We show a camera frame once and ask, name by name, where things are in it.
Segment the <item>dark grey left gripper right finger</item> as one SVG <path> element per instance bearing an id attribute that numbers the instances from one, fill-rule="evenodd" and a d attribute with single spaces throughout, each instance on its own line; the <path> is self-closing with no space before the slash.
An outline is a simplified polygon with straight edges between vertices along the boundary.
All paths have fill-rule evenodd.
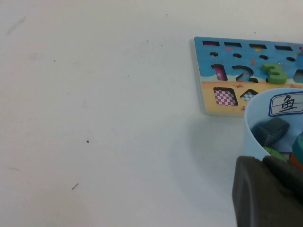
<path id="1" fill-rule="evenodd" d="M 303 171 L 297 167 L 273 156 L 265 156 L 263 163 L 276 179 L 288 190 L 297 200 L 303 201 Z"/>

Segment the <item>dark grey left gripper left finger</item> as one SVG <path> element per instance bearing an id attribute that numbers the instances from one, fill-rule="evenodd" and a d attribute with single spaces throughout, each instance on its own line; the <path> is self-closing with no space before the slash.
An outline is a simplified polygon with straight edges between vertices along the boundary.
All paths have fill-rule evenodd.
<path id="1" fill-rule="evenodd" d="M 239 227 L 301 227 L 303 201 L 285 188 L 262 160 L 236 160 L 232 201 Z"/>

